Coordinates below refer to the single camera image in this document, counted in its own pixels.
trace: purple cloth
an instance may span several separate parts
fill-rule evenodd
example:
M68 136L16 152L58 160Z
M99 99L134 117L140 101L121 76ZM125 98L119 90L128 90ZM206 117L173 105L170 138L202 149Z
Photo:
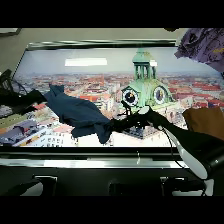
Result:
M190 28L175 56L188 57L224 72L224 28Z

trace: black cable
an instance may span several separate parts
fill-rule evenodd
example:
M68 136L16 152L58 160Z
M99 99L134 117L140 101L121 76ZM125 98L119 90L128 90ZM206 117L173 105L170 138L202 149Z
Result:
M190 173L191 175L193 175L194 177L196 177L199 181L201 181L204 185L204 189L202 191L202 194L201 196L204 196L205 194L205 191L206 191L206 185L205 185L205 182L203 179L201 179L200 177L198 177L196 174L194 174L191 170L188 170L186 169L185 167L181 166L179 162L177 162L177 160L175 159L174 155L173 155L173 146L172 146L172 142L170 140L170 137L169 135L167 134L166 130L164 129L164 127L162 127L162 132L167 136L168 140L169 140L169 143L170 143L170 148L171 148L171 155L172 155L172 158L173 160L175 161L175 163L180 166L182 169L184 169L185 171L187 171L188 173Z

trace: folded garment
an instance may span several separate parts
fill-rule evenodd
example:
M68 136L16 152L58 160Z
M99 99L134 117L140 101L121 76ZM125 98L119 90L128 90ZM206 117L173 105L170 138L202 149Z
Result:
M224 115L219 107L187 109L183 113L190 131L201 132L224 140Z
M190 28L183 36L177 58L188 57L224 72L224 28Z
M44 96L47 106L57 114L59 121L75 127L72 130L73 137L96 133L101 144L109 140L112 133L110 120L94 103L66 95L64 86L50 85L50 91Z

